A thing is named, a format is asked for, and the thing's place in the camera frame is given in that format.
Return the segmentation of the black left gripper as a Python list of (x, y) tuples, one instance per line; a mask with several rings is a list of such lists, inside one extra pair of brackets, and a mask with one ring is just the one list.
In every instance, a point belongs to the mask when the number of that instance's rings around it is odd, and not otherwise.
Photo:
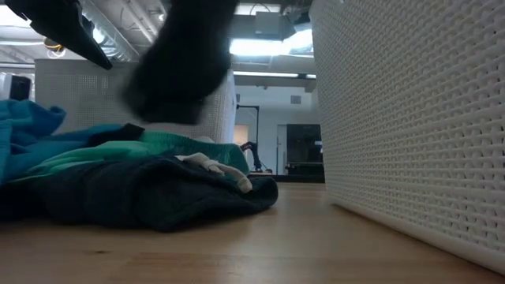
[(83, 24), (77, 0), (4, 0), (18, 17), (44, 36), (43, 44), (51, 51), (71, 50), (90, 62), (111, 69), (112, 64)]

